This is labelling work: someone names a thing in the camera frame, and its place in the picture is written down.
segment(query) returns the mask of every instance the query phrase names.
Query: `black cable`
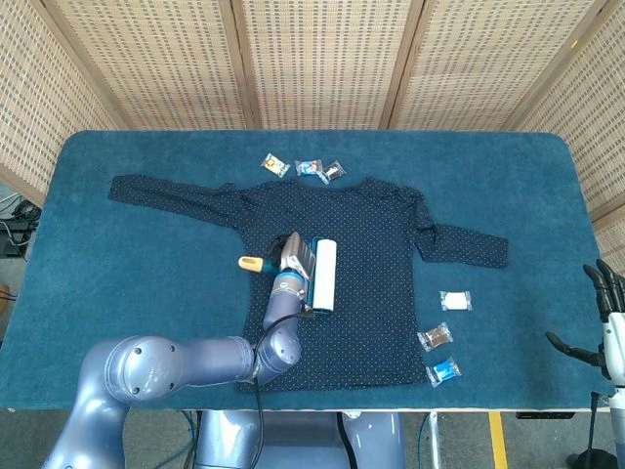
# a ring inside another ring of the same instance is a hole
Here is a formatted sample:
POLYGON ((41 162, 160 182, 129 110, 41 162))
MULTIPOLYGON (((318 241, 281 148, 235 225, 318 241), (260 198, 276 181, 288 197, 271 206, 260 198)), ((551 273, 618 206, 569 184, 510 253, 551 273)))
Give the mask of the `black cable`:
POLYGON ((600 394, 593 391, 590 393, 590 430, 588 432, 588 450, 586 451, 586 469, 590 469, 590 460, 593 452, 593 437, 595 436, 595 416, 597 415, 597 405, 600 394))
POLYGON ((188 449, 187 452, 187 458, 185 459, 185 465, 183 466, 184 469, 190 469, 191 468, 191 463, 193 465, 195 465, 195 455, 197 453, 197 442, 199 441, 199 426, 202 423, 202 412, 199 410, 195 411, 195 415, 197 416, 197 424, 196 424, 196 428, 197 431, 195 432, 195 439, 193 440, 193 444, 191 445, 191 447, 188 449))
POLYGON ((41 217, 41 209, 30 200, 23 200, 13 211, 13 218, 19 221, 36 222, 41 217))
POLYGON ((343 412, 336 412, 336 423, 339 427, 339 435, 341 435, 341 441, 343 442, 345 451, 348 454, 348 459, 350 460, 350 469, 358 469, 358 463, 355 460, 355 453, 354 448, 352 447, 352 442, 350 442, 350 438, 345 431, 345 424, 343 423, 343 412))
POLYGON ((425 417, 423 417, 423 421, 421 422, 421 426, 419 427, 419 439, 417 440, 417 467, 421 469, 423 467, 423 445, 421 444, 423 440, 423 435, 425 434, 426 423, 430 420, 430 415, 427 413, 425 417))
POLYGON ((17 299, 18 295, 14 295, 10 291, 0 290, 0 300, 16 301, 17 299))
POLYGON ((261 385, 258 383, 258 378, 254 378, 254 394, 256 394, 256 408, 258 409, 259 435, 258 446, 256 447, 252 464, 250 464, 250 469, 254 469, 258 464, 263 452, 263 445, 265 444, 265 418, 263 416, 263 403, 261 403, 261 385))
POLYGON ((188 443, 181 448, 177 453, 172 454, 164 461, 158 463, 154 469, 161 469, 162 467, 166 467, 170 462, 175 461, 180 456, 185 454, 185 452, 193 445, 193 441, 195 441, 195 424, 193 423, 193 419, 190 415, 187 415, 187 412, 184 410, 179 410, 179 412, 183 415, 183 417, 187 420, 188 423, 188 432, 190 434, 190 438, 188 439, 188 443))
MULTIPOLYGON (((261 334, 261 338, 258 339, 256 343, 256 348, 254 349, 254 363, 258 358, 258 351, 260 350, 263 342, 267 338, 267 336, 272 332, 280 323, 286 320, 292 320, 293 318, 299 319, 314 319, 314 315, 296 313, 293 315, 286 315, 279 320, 275 320, 270 324, 270 326, 263 331, 261 334)), ((258 377, 254 378, 254 392, 256 394, 256 407, 258 409, 258 422, 259 422, 259 439, 258 445, 256 446, 256 453, 254 454, 254 458, 252 459, 252 463, 250 464, 250 469, 254 469, 258 464, 259 459, 261 458, 261 453, 263 452, 263 445, 265 444, 265 419, 263 417, 263 403, 261 402, 261 385, 258 382, 258 377)))

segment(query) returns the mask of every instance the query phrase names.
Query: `orange handle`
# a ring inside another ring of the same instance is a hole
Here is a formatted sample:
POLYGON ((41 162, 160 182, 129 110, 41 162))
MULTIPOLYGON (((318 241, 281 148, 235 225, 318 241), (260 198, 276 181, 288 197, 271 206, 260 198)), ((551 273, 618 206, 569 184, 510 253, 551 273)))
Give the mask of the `orange handle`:
POLYGON ((263 269, 263 259, 260 257, 239 257, 238 267, 246 271, 260 272, 263 269))

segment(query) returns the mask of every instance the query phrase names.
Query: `woven wall panel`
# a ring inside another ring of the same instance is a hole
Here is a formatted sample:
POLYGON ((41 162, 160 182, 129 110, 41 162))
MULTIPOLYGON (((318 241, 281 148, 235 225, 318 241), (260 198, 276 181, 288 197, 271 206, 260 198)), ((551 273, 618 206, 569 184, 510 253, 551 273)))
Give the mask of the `woven wall panel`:
POLYGON ((625 193, 624 54, 621 3, 521 125, 566 140, 591 211, 625 193))
POLYGON ((115 124, 28 2, 1 2, 0 30, 2 175, 43 203, 65 139, 115 124))
POLYGON ((218 2, 55 4, 131 126, 244 127, 218 2))
POLYGON ((625 276, 625 212, 614 223, 595 231, 602 258, 625 276))
POLYGON ((263 126, 377 128, 409 0, 246 0, 263 126))
POLYGON ((433 1, 398 128, 498 130, 592 4, 433 1))

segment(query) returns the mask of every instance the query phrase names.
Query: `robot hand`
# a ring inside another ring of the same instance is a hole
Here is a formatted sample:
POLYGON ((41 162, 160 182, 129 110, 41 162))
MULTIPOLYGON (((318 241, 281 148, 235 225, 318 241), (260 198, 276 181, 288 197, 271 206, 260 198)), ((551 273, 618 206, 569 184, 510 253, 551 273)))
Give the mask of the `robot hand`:
POLYGON ((604 341, 598 352, 571 347, 555 333, 547 332, 547 338, 560 352, 599 366, 606 379, 615 386, 625 386, 625 279, 601 259, 598 270, 584 266, 584 272, 593 281, 597 291, 599 317, 604 328, 604 341))
POLYGON ((609 399, 612 432, 616 442, 619 469, 625 467, 625 278, 618 275, 601 259, 598 270, 584 266, 584 272, 593 281, 597 291, 599 318, 604 340, 597 353, 564 344, 553 332, 547 332, 552 345, 564 354, 599 366, 604 377, 616 387, 609 399))

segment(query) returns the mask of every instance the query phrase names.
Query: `shirt sleeve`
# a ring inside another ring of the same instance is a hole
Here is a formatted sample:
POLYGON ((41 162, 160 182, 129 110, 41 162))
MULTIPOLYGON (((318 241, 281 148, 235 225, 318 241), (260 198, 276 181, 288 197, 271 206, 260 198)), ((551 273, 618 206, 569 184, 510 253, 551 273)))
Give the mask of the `shirt sleeve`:
POLYGON ((235 229, 251 223, 254 217, 253 201, 233 184, 209 189, 133 174, 114 177, 108 198, 235 229))
POLYGON ((492 268, 508 265, 506 238, 436 224, 423 195, 414 191, 410 198, 410 235, 424 261, 461 262, 492 268))

